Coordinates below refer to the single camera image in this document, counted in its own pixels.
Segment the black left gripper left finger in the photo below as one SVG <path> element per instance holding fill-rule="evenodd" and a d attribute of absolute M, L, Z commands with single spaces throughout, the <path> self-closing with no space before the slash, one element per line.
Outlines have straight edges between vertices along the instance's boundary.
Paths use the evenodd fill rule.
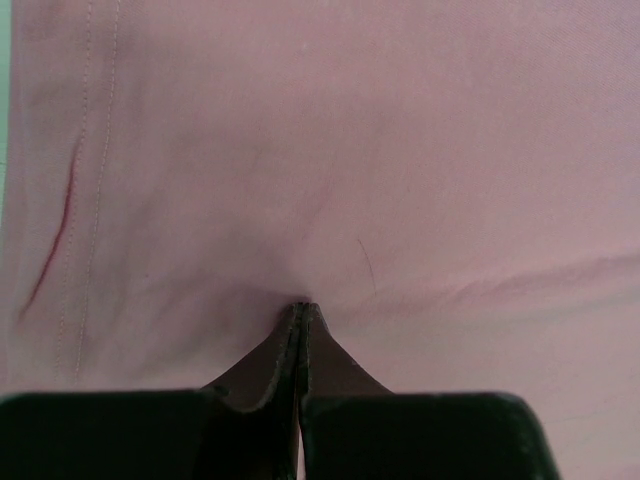
<path fill-rule="evenodd" d="M 284 309 L 269 336 L 203 388 L 213 410 L 197 458 L 199 479 L 297 477 L 300 306 Z"/>

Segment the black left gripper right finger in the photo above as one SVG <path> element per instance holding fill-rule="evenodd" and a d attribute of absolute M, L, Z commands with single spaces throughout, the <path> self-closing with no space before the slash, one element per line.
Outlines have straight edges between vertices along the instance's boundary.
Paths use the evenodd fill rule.
<path fill-rule="evenodd" d="M 379 433 L 371 408 L 390 395 L 332 337 L 320 307 L 306 304 L 298 350 L 298 412 L 306 477 L 362 478 L 357 462 Z"/>

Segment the pink t-shirt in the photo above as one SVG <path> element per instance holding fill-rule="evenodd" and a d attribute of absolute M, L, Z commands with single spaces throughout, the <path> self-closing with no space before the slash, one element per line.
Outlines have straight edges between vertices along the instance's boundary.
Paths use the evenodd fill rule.
<path fill-rule="evenodd" d="M 1 389 L 201 386 L 290 303 L 639 475 L 635 1 L 15 1 Z"/>

